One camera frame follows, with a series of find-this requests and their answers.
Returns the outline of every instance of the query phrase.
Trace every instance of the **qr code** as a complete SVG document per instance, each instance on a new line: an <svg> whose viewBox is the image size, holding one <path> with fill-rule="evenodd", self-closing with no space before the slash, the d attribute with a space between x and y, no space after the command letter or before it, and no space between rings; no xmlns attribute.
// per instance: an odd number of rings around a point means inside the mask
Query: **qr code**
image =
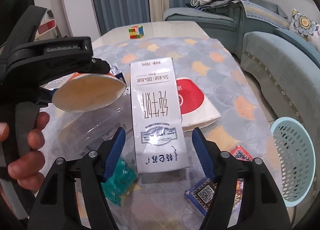
<svg viewBox="0 0 320 230"><path fill-rule="evenodd" d="M203 190L198 192L198 196L202 199L204 203L208 203L212 200L214 190L208 185Z"/></svg>

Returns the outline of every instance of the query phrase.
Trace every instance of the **laundry basket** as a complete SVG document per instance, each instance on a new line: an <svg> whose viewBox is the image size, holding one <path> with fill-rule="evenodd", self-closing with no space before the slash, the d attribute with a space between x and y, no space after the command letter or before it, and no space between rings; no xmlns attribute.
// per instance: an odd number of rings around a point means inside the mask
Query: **laundry basket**
<svg viewBox="0 0 320 230"><path fill-rule="evenodd" d="M315 175L316 156L308 132L295 119L281 117L271 126L282 170L282 196L286 207L298 205Z"/></svg>

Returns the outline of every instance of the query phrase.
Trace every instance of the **metal screw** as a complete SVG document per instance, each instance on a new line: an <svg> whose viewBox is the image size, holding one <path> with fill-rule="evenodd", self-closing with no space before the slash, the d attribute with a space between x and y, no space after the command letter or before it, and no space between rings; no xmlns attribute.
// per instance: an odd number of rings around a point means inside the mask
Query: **metal screw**
<svg viewBox="0 0 320 230"><path fill-rule="evenodd" d="M262 159L260 159L260 158L255 158L255 159L254 159L254 162L255 162L256 164L260 165L260 164L262 164Z"/></svg>
<svg viewBox="0 0 320 230"><path fill-rule="evenodd" d="M96 151L89 152L89 157L94 158L97 157L98 153Z"/></svg>
<svg viewBox="0 0 320 230"><path fill-rule="evenodd" d="M221 157L223 158L228 158L230 156L230 154L228 152L221 152Z"/></svg>
<svg viewBox="0 0 320 230"><path fill-rule="evenodd" d="M56 163L57 163L58 165L62 164L63 162L64 162L63 158L57 158L57 159L56 159Z"/></svg>

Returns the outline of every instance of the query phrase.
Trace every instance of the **colorful puzzle cube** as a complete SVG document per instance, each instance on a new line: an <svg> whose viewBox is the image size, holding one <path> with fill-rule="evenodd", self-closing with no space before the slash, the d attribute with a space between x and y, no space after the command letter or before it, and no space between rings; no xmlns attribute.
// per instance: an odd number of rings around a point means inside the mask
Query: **colorful puzzle cube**
<svg viewBox="0 0 320 230"><path fill-rule="evenodd" d="M140 39L144 35L143 26L134 26L129 29L130 39Z"/></svg>

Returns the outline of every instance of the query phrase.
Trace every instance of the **teal packet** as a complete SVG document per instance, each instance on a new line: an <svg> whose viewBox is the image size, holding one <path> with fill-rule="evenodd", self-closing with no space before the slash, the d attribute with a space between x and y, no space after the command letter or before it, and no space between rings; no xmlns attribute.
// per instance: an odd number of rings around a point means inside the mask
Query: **teal packet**
<svg viewBox="0 0 320 230"><path fill-rule="evenodd" d="M120 158L113 176L106 183L101 183L106 198L112 203L121 206L120 196L128 191L136 177L134 171Z"/></svg>

